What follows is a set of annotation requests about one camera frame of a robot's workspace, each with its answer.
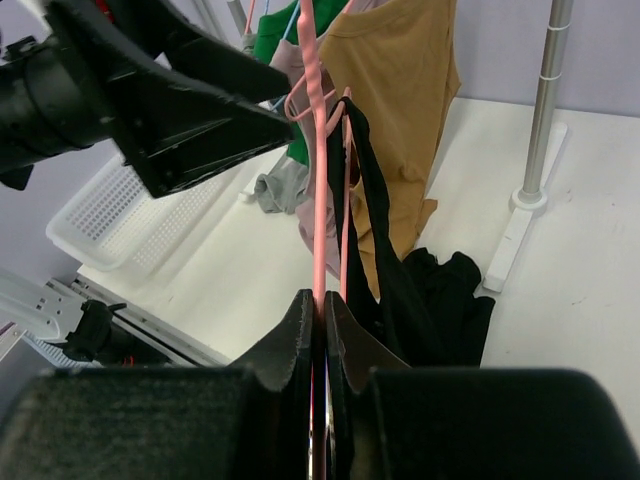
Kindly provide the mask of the black tank top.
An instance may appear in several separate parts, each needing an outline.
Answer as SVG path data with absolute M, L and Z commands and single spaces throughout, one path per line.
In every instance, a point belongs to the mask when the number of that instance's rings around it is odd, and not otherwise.
M 353 239 L 354 216 L 337 212 L 337 231 L 351 237 L 338 243 L 339 250 L 348 254 L 351 313 L 368 333 L 411 366 L 479 366 L 495 306 L 493 298 L 476 293 L 481 282 L 479 267 L 461 252 L 439 263 L 424 247 L 405 259 L 398 258 L 390 240 L 389 193 L 371 145 L 369 123 L 348 97 L 342 97 L 339 104 L 352 126 L 379 282 L 379 292 L 374 294 Z

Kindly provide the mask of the brown tank top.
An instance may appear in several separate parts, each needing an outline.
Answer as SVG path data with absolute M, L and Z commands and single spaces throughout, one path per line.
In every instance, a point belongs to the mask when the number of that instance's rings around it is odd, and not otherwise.
M 460 87 L 455 13 L 449 0 L 356 1 L 335 18 L 319 48 L 335 90 L 349 89 L 369 123 L 400 259 L 437 208 L 426 188 Z

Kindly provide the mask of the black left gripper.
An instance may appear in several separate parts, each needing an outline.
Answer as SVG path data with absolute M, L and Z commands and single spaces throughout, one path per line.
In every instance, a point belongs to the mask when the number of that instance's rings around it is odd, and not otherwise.
M 36 164 L 113 139 L 154 198 L 193 188 L 290 143 L 285 118 L 262 102 L 289 92 L 286 75 L 191 23 L 170 1 L 19 3 L 47 36 L 9 44 L 1 65 L 1 184 L 24 190 Z M 87 63 L 73 59 L 79 53 Z M 130 60 L 164 56 L 208 85 L 140 76 L 108 82 L 107 127 L 80 79 L 123 75 Z

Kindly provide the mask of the pink hanger of black top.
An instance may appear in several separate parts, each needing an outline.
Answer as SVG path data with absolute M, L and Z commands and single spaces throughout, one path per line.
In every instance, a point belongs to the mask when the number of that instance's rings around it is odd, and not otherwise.
M 322 88 L 322 67 L 318 53 L 314 6 L 311 0 L 298 2 L 296 26 L 304 75 L 291 88 L 286 98 L 290 102 L 302 88 L 306 89 L 309 109 L 291 114 L 297 121 L 310 114 L 314 120 L 316 167 L 313 248 L 313 316 L 311 331 L 311 477 L 327 477 L 327 360 L 326 321 L 324 299 L 326 289 L 326 205 L 327 205 L 327 135 L 340 119 L 327 116 L 326 100 Z

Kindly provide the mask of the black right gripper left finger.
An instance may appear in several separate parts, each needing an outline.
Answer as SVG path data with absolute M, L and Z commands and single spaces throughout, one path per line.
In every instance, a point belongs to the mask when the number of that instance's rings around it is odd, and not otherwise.
M 304 479 L 313 300 L 217 368 L 58 369 L 1 424 L 5 479 Z

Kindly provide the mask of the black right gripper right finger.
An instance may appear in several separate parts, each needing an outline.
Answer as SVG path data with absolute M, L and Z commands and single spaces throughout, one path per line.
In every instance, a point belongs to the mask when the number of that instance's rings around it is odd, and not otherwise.
M 563 369 L 412 368 L 325 298 L 331 479 L 635 479 L 605 390 Z

